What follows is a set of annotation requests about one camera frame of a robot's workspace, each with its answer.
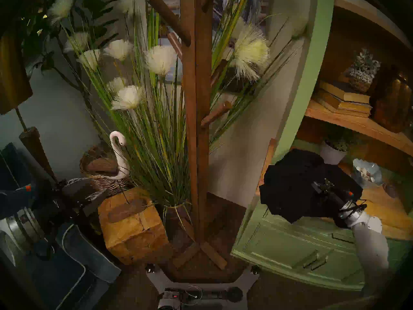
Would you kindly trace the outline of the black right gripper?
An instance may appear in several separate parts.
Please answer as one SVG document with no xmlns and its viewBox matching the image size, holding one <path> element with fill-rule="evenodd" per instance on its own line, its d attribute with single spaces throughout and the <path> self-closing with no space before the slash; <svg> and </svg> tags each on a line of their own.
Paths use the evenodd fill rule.
<svg viewBox="0 0 413 310">
<path fill-rule="evenodd" d="M 357 211 L 354 194 L 350 190 L 342 190 L 327 179 L 324 183 L 313 182 L 312 187 L 321 198 L 324 206 L 328 206 L 339 217 L 350 217 Z"/>
</svg>

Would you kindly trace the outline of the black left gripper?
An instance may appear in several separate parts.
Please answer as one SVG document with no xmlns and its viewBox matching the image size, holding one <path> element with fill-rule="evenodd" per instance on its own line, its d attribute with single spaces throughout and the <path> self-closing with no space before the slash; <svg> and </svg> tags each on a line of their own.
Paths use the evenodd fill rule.
<svg viewBox="0 0 413 310">
<path fill-rule="evenodd" d="M 41 229 L 58 228 L 66 222 L 82 224 L 107 195 L 107 188 L 94 192 L 91 178 L 61 180 L 43 188 L 32 205 L 32 214 Z"/>
</svg>

